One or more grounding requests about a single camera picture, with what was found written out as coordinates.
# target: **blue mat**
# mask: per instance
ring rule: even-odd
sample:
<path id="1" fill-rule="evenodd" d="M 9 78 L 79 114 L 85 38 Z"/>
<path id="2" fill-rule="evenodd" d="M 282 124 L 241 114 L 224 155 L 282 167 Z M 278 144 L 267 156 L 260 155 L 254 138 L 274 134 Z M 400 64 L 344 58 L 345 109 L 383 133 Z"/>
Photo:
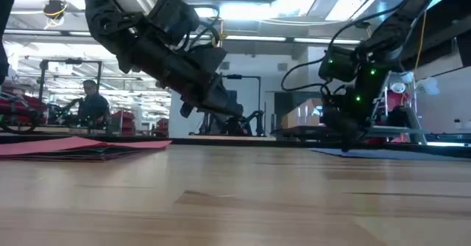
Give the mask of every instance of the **blue mat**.
<path id="1" fill-rule="evenodd" d="M 397 151 L 397 150 L 350 150 L 342 152 L 340 149 L 312 148 L 312 151 L 343 158 L 379 158 L 401 161 L 471 161 L 469 158 L 454 158 L 443 155 L 427 153 Z"/>

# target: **yellow cable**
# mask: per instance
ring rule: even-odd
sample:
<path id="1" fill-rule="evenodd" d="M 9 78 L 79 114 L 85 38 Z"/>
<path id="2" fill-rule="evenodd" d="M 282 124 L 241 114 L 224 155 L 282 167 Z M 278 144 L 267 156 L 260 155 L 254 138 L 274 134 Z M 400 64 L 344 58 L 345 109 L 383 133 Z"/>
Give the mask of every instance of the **yellow cable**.
<path id="1" fill-rule="evenodd" d="M 425 23 L 426 23 L 426 21 L 427 21 L 427 10 L 424 12 L 424 20 L 422 22 L 422 32 L 420 33 L 419 52 L 417 53 L 417 60 L 415 61 L 414 71 L 416 71 L 419 68 L 420 53 L 422 53 L 422 48 L 424 46 L 424 34 L 425 34 Z"/>
<path id="2" fill-rule="evenodd" d="M 60 15 L 61 13 L 63 13 L 67 9 L 67 6 L 68 6 L 68 4 L 65 4 L 64 8 L 57 11 L 56 13 L 44 13 L 44 14 L 47 15 L 47 16 Z"/>

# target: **red machine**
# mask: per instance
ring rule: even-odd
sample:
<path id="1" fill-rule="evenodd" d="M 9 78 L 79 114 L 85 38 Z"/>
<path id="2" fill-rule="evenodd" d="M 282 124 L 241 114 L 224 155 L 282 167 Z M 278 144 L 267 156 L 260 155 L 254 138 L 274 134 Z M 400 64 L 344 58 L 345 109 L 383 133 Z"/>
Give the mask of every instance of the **red machine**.
<path id="1" fill-rule="evenodd" d="M 16 94 L 13 90 L 3 87 L 1 91 L 0 127 L 10 133 L 28 133 L 38 125 L 46 123 L 46 117 L 42 113 L 47 111 L 47 105 L 38 98 Z M 10 128 L 12 126 L 28 128 L 15 130 Z"/>
<path id="2" fill-rule="evenodd" d="M 121 115 L 122 115 L 121 135 L 122 136 L 134 136 L 135 135 L 134 114 L 120 110 L 119 112 L 114 113 L 111 116 L 111 118 L 113 120 L 117 120 L 117 119 L 121 120 Z"/>

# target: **cardboard box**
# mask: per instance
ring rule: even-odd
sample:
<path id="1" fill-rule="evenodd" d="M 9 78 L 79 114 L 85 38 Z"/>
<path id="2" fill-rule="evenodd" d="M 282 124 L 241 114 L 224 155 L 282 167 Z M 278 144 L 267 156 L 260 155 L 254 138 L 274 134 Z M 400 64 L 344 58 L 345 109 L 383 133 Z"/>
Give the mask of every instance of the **cardboard box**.
<path id="1" fill-rule="evenodd" d="M 308 99 L 283 116 L 281 127 L 288 129 L 297 126 L 319 126 L 321 111 L 316 109 L 316 106 L 322 106 L 321 99 Z"/>

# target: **ceiling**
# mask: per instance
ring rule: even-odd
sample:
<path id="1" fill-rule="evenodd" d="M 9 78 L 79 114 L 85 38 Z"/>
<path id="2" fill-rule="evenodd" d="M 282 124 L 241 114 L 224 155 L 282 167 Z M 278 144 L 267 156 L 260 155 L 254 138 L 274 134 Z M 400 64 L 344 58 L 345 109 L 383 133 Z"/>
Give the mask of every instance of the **ceiling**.
<path id="1" fill-rule="evenodd" d="M 105 68 L 103 75 L 106 77 L 140 77 L 141 80 L 102 80 L 101 93 L 105 94 L 112 103 L 118 107 L 142 104 L 145 110 L 154 116 L 168 116 L 169 95 L 155 87 L 155 81 L 144 73 L 122 74 L 116 59 L 105 48 L 97 45 L 97 42 L 89 35 L 82 37 L 63 36 L 61 34 L 51 36 L 40 33 L 47 31 L 72 31 L 87 32 L 88 26 L 85 20 L 83 0 L 66 0 L 68 7 L 64 18 L 54 24 L 43 14 L 43 6 L 49 0 L 15 0 L 12 15 L 8 22 L 9 29 L 36 29 L 39 32 L 19 35 L 8 33 L 4 36 L 7 51 L 11 58 L 18 58 L 18 75 L 35 76 L 39 74 L 39 60 L 48 57 L 81 57 L 85 60 L 103 60 Z M 148 1 L 156 0 L 118 0 L 126 11 L 145 12 L 143 3 L 150 6 Z M 229 54 L 251 55 L 277 55 L 283 60 L 297 59 L 306 46 L 325 46 L 325 39 L 331 38 L 342 26 L 352 18 L 363 17 L 382 10 L 387 10 L 401 0 L 186 0 L 189 4 L 217 4 L 221 8 L 222 26 L 225 35 L 243 36 L 272 36 L 291 39 L 291 41 L 261 41 L 253 38 L 253 41 L 224 41 L 223 47 Z M 201 16 L 205 16 L 205 10 L 199 10 Z M 371 20 L 375 27 L 381 23 L 384 17 Z M 364 29 L 349 29 L 341 35 L 341 39 L 361 41 L 366 39 Z M 292 38 L 320 39 L 315 43 L 293 43 Z M 95 65 L 81 65 L 73 68 L 75 74 L 84 77 L 95 76 Z M 21 77 L 17 81 L 29 82 L 34 85 L 35 78 Z M 79 92 L 73 90 L 60 90 L 59 88 L 80 88 L 82 79 L 48 78 L 47 86 L 57 96 L 60 103 L 66 103 L 79 96 Z M 127 96 L 113 95 L 114 91 L 126 91 Z M 155 92 L 155 94 L 139 95 L 139 91 Z"/>

